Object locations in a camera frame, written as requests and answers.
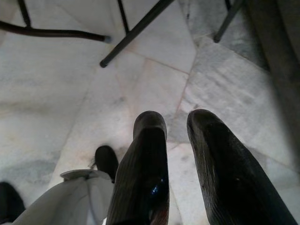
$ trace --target black metal rod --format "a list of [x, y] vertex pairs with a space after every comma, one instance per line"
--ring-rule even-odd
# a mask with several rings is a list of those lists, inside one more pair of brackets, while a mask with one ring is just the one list
[[23, 16], [23, 20], [27, 27], [31, 27], [31, 21], [29, 17], [29, 13], [24, 0], [18, 0], [19, 7]]
[[95, 41], [103, 41], [109, 43], [110, 36], [98, 35], [79, 30], [44, 30], [12, 25], [7, 22], [0, 21], [0, 29], [8, 32], [45, 38], [84, 38]]
[[226, 8], [229, 11], [231, 9], [231, 3], [230, 0], [225, 0]]
[[118, 4], [119, 4], [121, 16], [122, 16], [122, 21], [123, 21], [125, 33], [128, 34], [129, 33], [129, 26], [128, 26], [128, 22], [127, 22], [127, 18], [126, 18], [126, 14], [125, 14], [125, 10], [124, 10], [124, 7], [123, 7], [122, 0], [118, 0]]
[[223, 34], [225, 33], [226, 29], [228, 28], [230, 22], [233, 20], [234, 16], [237, 14], [238, 10], [241, 8], [243, 3], [244, 3], [244, 0], [235, 0], [233, 6], [228, 11], [228, 14], [227, 14], [221, 28], [219, 29], [217, 34], [214, 36], [215, 43], [218, 43], [221, 40], [221, 38], [222, 38]]
[[133, 39], [135, 39], [174, 0], [160, 0], [146, 16], [121, 40], [121, 42], [100, 62], [105, 68]]

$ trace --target marble floor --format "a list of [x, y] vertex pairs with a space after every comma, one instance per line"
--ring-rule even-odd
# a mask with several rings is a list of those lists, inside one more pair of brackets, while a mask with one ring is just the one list
[[[125, 34], [117, 1], [26, 0], [36, 28]], [[156, 0], [124, 0], [132, 28]], [[0, 19], [23, 25], [12, 1]], [[209, 224], [186, 132], [188, 113], [217, 114], [259, 161], [300, 223], [300, 158], [290, 142], [261, 48], [243, 10], [219, 44], [211, 37], [226, 15], [212, 0], [172, 3], [107, 68], [113, 45], [75, 38], [0, 33], [0, 179], [30, 205], [88, 168], [95, 149], [111, 145], [121, 160], [135, 118], [161, 113], [168, 129], [169, 224]]]

